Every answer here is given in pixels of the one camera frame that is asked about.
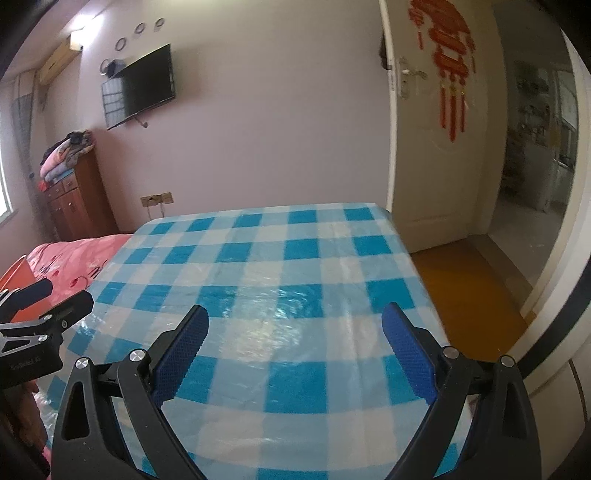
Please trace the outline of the left hand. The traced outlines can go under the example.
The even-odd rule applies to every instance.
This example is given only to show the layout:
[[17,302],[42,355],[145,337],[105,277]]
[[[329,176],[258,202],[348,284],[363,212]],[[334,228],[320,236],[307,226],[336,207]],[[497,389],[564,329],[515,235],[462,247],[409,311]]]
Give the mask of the left hand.
[[47,432],[41,419],[34,395],[39,392],[35,381],[29,381],[3,391],[8,412],[16,418],[16,436],[27,446],[42,453],[47,442]]

